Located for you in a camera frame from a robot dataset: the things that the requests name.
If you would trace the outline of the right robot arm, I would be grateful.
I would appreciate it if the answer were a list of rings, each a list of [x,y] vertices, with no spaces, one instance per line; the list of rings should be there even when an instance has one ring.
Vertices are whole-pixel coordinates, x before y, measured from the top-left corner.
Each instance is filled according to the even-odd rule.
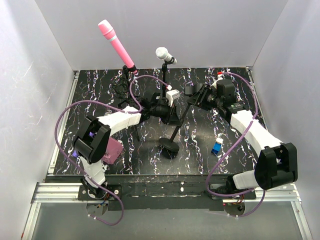
[[[298,179],[297,148],[269,133],[253,116],[249,107],[237,101],[235,85],[230,79],[221,79],[212,86],[196,84],[187,86],[187,102],[203,110],[217,109],[225,119],[253,147],[258,156],[254,170],[233,174],[227,178],[222,194],[237,199],[246,189],[260,187],[269,190]]]

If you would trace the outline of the purple microphone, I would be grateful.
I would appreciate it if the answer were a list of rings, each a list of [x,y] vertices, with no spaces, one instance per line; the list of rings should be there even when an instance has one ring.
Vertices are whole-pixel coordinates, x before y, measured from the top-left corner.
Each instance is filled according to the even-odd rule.
[[[75,137],[75,140],[72,142],[73,153],[72,156],[77,158],[82,156],[86,159],[89,158],[90,154],[93,152],[94,148],[91,146],[91,143],[95,137],[95,133],[89,132],[84,136],[79,136],[78,134]]]

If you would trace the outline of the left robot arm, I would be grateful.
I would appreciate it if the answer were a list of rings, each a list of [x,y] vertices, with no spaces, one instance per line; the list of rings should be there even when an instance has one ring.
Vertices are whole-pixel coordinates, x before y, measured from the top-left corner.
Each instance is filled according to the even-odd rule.
[[[85,117],[72,143],[72,155],[80,158],[87,173],[81,183],[91,198],[101,200],[106,196],[107,182],[103,161],[113,164],[123,150],[122,145],[111,136],[128,127],[139,125],[150,117],[160,118],[166,125],[180,125],[177,107],[174,105],[174,100],[180,96],[176,89],[168,91],[164,97],[161,97],[160,93],[154,93],[151,99],[139,99],[141,112],[128,105],[122,111],[106,116]]]

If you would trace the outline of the black round-base stand purple mic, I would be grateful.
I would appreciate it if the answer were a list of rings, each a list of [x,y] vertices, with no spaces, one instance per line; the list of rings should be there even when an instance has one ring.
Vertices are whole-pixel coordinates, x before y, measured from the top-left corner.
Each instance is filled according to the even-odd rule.
[[[190,104],[187,105],[180,119],[180,124],[175,127],[171,137],[170,138],[161,137],[159,139],[160,146],[163,148],[163,151],[164,151],[163,155],[168,159],[174,159],[178,155],[180,147],[176,142],[174,142],[174,139],[179,129],[182,127],[184,123],[184,120],[186,118],[186,115],[190,106],[191,106]]]

